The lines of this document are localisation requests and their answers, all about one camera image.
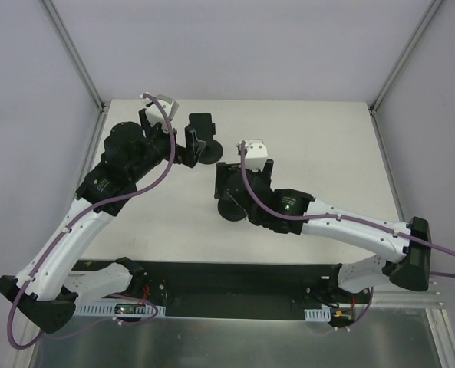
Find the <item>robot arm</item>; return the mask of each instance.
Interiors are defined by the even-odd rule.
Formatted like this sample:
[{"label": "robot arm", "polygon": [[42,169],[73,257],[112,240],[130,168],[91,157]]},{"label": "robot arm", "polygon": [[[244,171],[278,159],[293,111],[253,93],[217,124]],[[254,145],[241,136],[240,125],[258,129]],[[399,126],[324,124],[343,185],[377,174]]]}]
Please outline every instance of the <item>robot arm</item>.
[{"label": "robot arm", "polygon": [[[219,200],[219,214],[229,221],[245,217],[254,224],[278,233],[316,235],[332,238],[375,253],[374,257],[353,264],[337,264],[330,277],[329,287],[355,294],[370,286],[391,282],[412,291],[428,289],[430,249],[397,233],[429,240],[428,223],[413,218],[410,223],[383,221],[338,209],[308,193],[294,189],[270,188],[273,161],[261,140],[247,140],[245,157],[247,179],[252,191],[269,209],[284,216],[310,216],[311,220],[290,221],[279,218],[261,208],[249,194],[242,180],[238,163],[217,163],[215,198]],[[356,221],[342,220],[352,217]],[[392,228],[394,233],[378,228]]]},{"label": "robot arm", "polygon": [[[177,102],[165,96],[157,99],[173,119]],[[86,213],[71,228],[67,227],[68,223],[91,205],[136,192],[136,183],[170,157],[171,140],[164,118],[151,100],[143,98],[143,102],[145,108],[139,112],[140,125],[123,122],[112,129],[104,141],[101,161],[78,187],[77,197],[64,221],[43,249],[15,277],[0,278],[0,292],[11,302],[29,281],[17,307],[48,334],[63,327],[77,307],[113,293],[126,292],[134,296],[134,292],[140,293],[147,282],[143,269],[127,258],[120,258],[108,267],[84,276],[68,277],[94,237],[118,215],[128,199]],[[185,128],[185,135],[186,147],[176,144],[174,162],[194,167],[205,142],[196,138],[195,130],[190,126]],[[62,233],[65,236],[30,276],[45,251]]]}]

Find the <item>gray wall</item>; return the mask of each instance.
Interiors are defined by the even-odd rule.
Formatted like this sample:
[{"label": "gray wall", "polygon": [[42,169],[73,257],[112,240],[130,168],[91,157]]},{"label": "gray wall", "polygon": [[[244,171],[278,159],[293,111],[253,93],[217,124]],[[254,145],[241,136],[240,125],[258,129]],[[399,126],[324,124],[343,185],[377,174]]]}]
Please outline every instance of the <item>gray wall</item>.
[{"label": "gray wall", "polygon": [[[407,217],[430,220],[433,240],[455,249],[455,0],[430,25],[377,115]],[[455,260],[433,253],[433,269]],[[440,280],[455,333],[455,280]]]},{"label": "gray wall", "polygon": [[[0,276],[61,221],[96,117],[38,2],[0,0]],[[0,295],[0,366],[9,306]]]},{"label": "gray wall", "polygon": [[375,98],[430,0],[54,0],[105,100]]}]

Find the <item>white table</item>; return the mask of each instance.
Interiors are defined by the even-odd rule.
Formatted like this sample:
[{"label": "white table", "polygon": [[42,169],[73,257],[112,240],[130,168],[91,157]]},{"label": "white table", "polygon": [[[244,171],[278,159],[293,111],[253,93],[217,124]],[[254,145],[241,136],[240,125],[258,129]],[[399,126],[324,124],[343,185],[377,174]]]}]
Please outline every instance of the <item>white table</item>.
[{"label": "white table", "polygon": [[[261,138],[275,160],[272,188],[292,188],[343,209],[396,220],[378,142],[365,103],[178,100],[178,141],[190,113],[209,112],[221,161],[237,163],[236,144]],[[111,128],[139,122],[140,100],[113,100],[94,164]],[[158,177],[162,163],[139,183]],[[175,165],[152,192],[131,199],[84,253],[86,259],[123,256],[154,261],[334,264],[369,252],[326,238],[280,235],[247,220],[227,222],[213,198],[215,165]]]}]

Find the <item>tabletop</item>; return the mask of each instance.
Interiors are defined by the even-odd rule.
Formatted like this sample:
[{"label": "tabletop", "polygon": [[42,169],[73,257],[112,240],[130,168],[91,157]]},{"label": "tabletop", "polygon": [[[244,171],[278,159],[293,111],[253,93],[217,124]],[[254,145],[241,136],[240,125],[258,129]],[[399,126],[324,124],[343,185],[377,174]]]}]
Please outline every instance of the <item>tabletop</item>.
[{"label": "tabletop", "polygon": [[[178,100],[173,119],[178,143],[190,113],[211,113],[223,145],[220,161],[238,163],[236,144],[262,139],[275,161],[272,188],[292,188],[342,209],[397,220],[397,211],[365,103]],[[140,122],[141,100],[113,100],[97,148],[111,128]],[[166,162],[137,184],[150,184]],[[131,199],[91,243],[82,258],[271,264],[334,264],[371,255],[339,241],[281,235],[247,220],[228,222],[213,198],[215,165],[175,165],[152,191]]]}]

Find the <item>reflective floor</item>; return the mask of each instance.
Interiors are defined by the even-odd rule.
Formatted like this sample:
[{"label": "reflective floor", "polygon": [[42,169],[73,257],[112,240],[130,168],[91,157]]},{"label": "reflective floor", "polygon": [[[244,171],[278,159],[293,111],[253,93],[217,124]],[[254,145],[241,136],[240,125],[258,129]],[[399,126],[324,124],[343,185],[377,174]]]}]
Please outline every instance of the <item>reflective floor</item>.
[{"label": "reflective floor", "polygon": [[[75,317],[55,336],[96,321]],[[424,310],[372,309],[350,332],[260,320],[104,321],[66,340],[44,338],[30,367],[440,367]]]}]

